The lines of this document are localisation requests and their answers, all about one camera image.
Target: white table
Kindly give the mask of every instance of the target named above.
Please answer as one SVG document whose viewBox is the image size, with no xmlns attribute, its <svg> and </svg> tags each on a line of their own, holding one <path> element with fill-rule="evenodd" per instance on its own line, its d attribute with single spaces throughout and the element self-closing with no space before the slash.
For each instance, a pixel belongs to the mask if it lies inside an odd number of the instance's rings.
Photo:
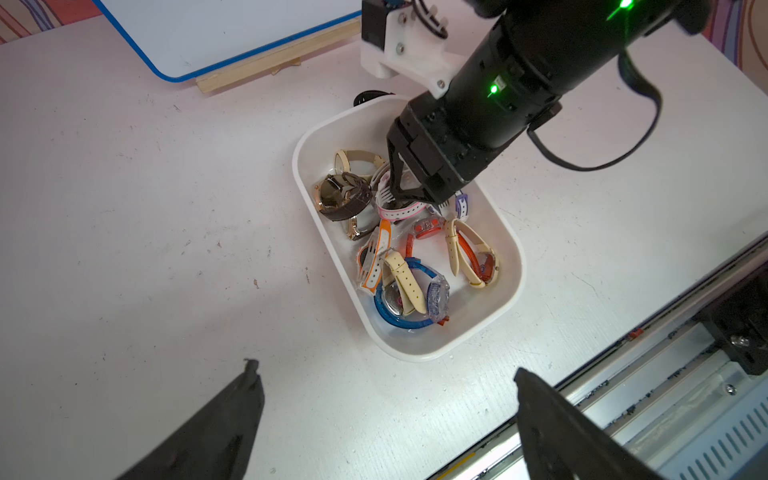
<svg viewBox="0 0 768 480">
<path fill-rule="evenodd" d="M 488 23 L 456 8 L 468 54 Z M 113 478 L 253 357 L 248 478 L 423 478 L 515 413 L 518 366 L 559 381 L 768 229 L 768 98 L 669 25 L 631 49 L 665 96 L 654 136 L 593 174 L 516 141 L 481 181 L 522 240 L 521 299 L 451 354 L 397 361 L 290 173 L 300 135 L 358 92 L 420 91 L 357 52 L 206 97 L 152 75 L 104 18 L 0 47 L 3 476 Z M 651 108 L 610 65 L 540 136 L 596 164 Z"/>
</svg>

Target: metal screw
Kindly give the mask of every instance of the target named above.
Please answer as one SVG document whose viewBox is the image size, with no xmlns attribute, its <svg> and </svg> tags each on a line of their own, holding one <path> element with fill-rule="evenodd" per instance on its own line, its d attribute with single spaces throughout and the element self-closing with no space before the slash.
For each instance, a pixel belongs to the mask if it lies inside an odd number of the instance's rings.
<svg viewBox="0 0 768 480">
<path fill-rule="evenodd" d="M 747 348 L 750 346 L 750 339 L 744 335 L 731 335 L 730 344 L 733 346 L 741 346 L 743 348 Z"/>
</svg>

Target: black cable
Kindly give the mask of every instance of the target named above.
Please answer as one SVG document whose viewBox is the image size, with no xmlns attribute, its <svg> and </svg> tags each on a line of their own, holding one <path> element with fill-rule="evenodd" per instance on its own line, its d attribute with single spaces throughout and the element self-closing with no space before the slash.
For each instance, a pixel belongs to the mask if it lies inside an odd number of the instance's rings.
<svg viewBox="0 0 768 480">
<path fill-rule="evenodd" d="M 529 126 L 528 136 L 531 138 L 531 141 L 533 141 L 533 144 L 536 145 L 536 148 L 538 148 L 538 150 L 547 160 L 553 164 L 559 165 L 560 167 L 567 168 L 569 170 L 591 172 L 612 167 L 613 165 L 632 155 L 638 148 L 640 148 L 643 143 L 645 143 L 645 141 L 650 137 L 650 134 L 652 134 L 656 129 L 656 124 L 658 123 L 659 117 L 661 116 L 661 92 L 659 92 L 659 90 L 654 87 L 653 84 L 651 84 L 648 80 L 645 79 L 645 77 L 643 77 L 643 75 L 632 63 L 632 60 L 629 58 L 629 54 L 626 50 L 619 54 L 619 75 L 621 76 L 621 80 L 623 80 L 624 83 L 632 89 L 632 91 L 646 98 L 650 98 L 656 105 L 656 116 L 654 117 L 654 121 L 650 124 L 648 131 L 645 132 L 645 135 L 643 135 L 640 141 L 638 141 L 637 144 L 632 147 L 632 149 L 629 150 L 626 154 L 621 155 L 619 158 L 609 161 L 606 164 L 598 165 L 596 167 L 579 167 L 578 165 L 568 163 L 567 161 L 550 152 L 549 149 L 547 149 L 541 143 L 541 140 L 539 140 L 535 133 L 535 129 L 538 127 L 538 125 L 533 128 Z"/>
<path fill-rule="evenodd" d="M 424 8 L 424 12 L 422 12 L 419 9 L 419 6 L 416 4 L 416 2 L 418 2 L 419 5 L 421 5 L 421 7 Z M 411 2 L 411 6 L 413 7 L 413 11 L 416 13 L 416 16 L 419 17 L 419 20 L 421 20 L 424 26 L 427 27 L 427 30 L 429 30 L 433 35 L 436 35 L 440 38 L 448 38 L 448 31 L 445 30 L 445 27 L 440 26 L 440 23 L 437 21 L 435 17 L 432 17 L 432 16 L 430 16 L 429 18 L 425 17 L 425 15 L 429 14 L 429 9 L 427 8 L 427 5 L 424 3 L 424 0 L 416 0 L 414 2 Z"/>
</svg>

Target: white plastic tray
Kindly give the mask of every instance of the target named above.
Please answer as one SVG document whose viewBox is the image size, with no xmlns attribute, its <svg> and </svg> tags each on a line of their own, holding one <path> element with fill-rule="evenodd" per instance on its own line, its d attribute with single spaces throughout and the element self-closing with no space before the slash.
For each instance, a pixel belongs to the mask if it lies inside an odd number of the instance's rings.
<svg viewBox="0 0 768 480">
<path fill-rule="evenodd" d="M 492 286 L 477 290 L 463 276 L 453 276 L 445 238 L 436 235 L 417 240 L 413 255 L 442 273 L 451 284 L 450 320 L 444 326 L 417 330 L 391 326 L 376 312 L 373 298 L 354 287 L 354 256 L 361 243 L 347 238 L 341 222 L 331 222 L 317 213 L 311 199 L 312 189 L 333 169 L 333 155 L 340 148 L 368 150 L 387 158 L 386 132 L 407 102 L 407 98 L 395 95 L 379 97 L 306 132 L 293 152 L 293 177 L 368 334 L 376 345 L 397 359 L 425 362 L 444 355 L 512 307 L 525 282 L 525 260 L 517 235 L 485 191 L 473 182 L 463 190 L 469 197 L 467 223 L 494 248 L 499 258 L 501 270 Z"/>
</svg>

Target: black strap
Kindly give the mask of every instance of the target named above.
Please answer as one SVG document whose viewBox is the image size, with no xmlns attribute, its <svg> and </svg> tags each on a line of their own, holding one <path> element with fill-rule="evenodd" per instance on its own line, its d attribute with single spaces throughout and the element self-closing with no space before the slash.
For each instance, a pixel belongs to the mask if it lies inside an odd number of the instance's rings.
<svg viewBox="0 0 768 480">
<path fill-rule="evenodd" d="M 596 167 L 579 167 L 578 165 L 568 163 L 567 161 L 550 152 L 549 149 L 547 149 L 541 143 L 541 140 L 539 140 L 538 135 L 535 133 L 535 130 L 539 125 L 534 125 L 533 127 L 529 125 L 528 136 L 531 138 L 531 141 L 533 141 L 533 144 L 536 145 L 536 148 L 539 149 L 541 154 L 544 155 L 547 160 L 553 164 L 559 165 L 569 170 L 576 170 L 580 172 L 602 170 L 604 168 L 612 167 L 613 165 L 632 155 L 638 148 L 640 148 L 640 146 L 648 139 L 648 137 L 650 137 L 650 134 L 652 134 L 656 129 L 656 124 L 658 123 L 659 117 L 661 116 L 661 92 L 659 92 L 659 90 L 654 87 L 648 80 L 646 80 L 645 77 L 643 77 L 643 75 L 637 70 L 637 68 L 632 63 L 632 60 L 629 58 L 627 51 L 622 51 L 619 54 L 619 75 L 621 76 L 621 80 L 623 80 L 624 83 L 627 84 L 627 86 L 631 88 L 636 94 L 650 98 L 656 104 L 656 116 L 654 117 L 654 121 L 650 124 L 650 128 L 648 128 L 648 131 L 645 132 L 645 135 L 643 135 L 640 141 L 638 141 L 637 144 L 632 147 L 632 149 L 629 150 L 626 154 L 621 155 L 619 158 L 609 161 L 606 164 L 598 165 Z"/>
</svg>

